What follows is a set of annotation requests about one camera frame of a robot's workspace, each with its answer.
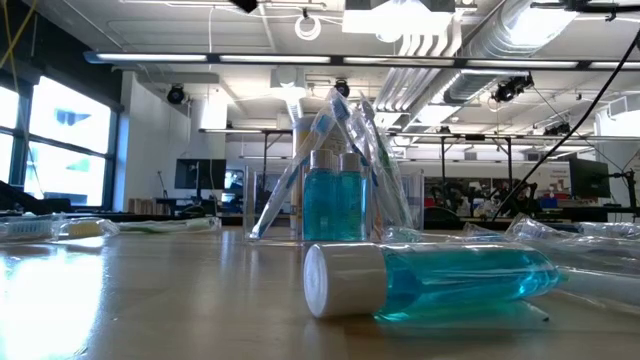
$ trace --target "workbench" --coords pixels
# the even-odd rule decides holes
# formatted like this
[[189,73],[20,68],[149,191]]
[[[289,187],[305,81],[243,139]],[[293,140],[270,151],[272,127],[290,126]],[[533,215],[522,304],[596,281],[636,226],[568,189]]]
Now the workbench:
[[315,320],[306,247],[216,235],[119,235],[0,248],[0,358],[637,359],[638,318],[561,294],[550,315]]

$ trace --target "desk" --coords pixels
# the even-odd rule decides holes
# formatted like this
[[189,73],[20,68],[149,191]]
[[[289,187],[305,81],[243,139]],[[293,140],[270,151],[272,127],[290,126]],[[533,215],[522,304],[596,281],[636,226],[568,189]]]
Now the desk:
[[89,240],[0,248],[0,358],[585,360],[640,353],[637,318],[560,295],[533,301],[550,322],[512,330],[378,325],[370,317],[320,322],[304,302],[301,247],[246,246],[237,229],[123,235],[102,247]]

